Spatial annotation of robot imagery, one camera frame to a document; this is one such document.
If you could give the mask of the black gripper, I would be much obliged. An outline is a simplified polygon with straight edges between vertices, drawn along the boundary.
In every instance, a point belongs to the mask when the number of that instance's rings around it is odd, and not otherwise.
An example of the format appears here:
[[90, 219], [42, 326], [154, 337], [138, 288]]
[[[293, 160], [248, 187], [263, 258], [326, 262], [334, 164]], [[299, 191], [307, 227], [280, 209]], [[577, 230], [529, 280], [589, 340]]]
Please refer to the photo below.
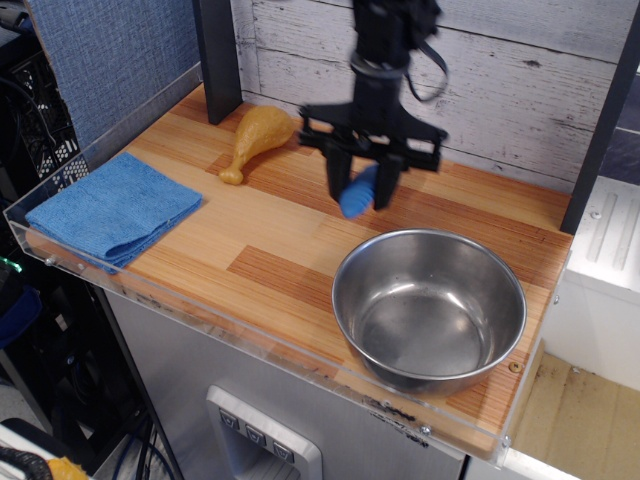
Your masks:
[[446, 132], [413, 117], [400, 102], [401, 73], [355, 74], [353, 98], [305, 105], [299, 141], [326, 158], [329, 194], [339, 200], [350, 184], [352, 159], [378, 161], [374, 209], [385, 209], [403, 170], [436, 171]]

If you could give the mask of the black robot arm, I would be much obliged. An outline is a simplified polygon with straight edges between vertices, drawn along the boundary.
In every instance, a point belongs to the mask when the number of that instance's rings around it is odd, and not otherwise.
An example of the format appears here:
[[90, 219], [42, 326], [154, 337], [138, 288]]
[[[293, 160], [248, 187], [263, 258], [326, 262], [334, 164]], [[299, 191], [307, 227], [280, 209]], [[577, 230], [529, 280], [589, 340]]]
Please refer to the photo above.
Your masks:
[[434, 1], [356, 1], [355, 74], [348, 103], [305, 105], [299, 141], [326, 159], [330, 196], [346, 218], [388, 206], [400, 174], [411, 167], [435, 171], [446, 131], [413, 117], [400, 91], [410, 79], [411, 53], [421, 51], [447, 68], [427, 39], [441, 12]]

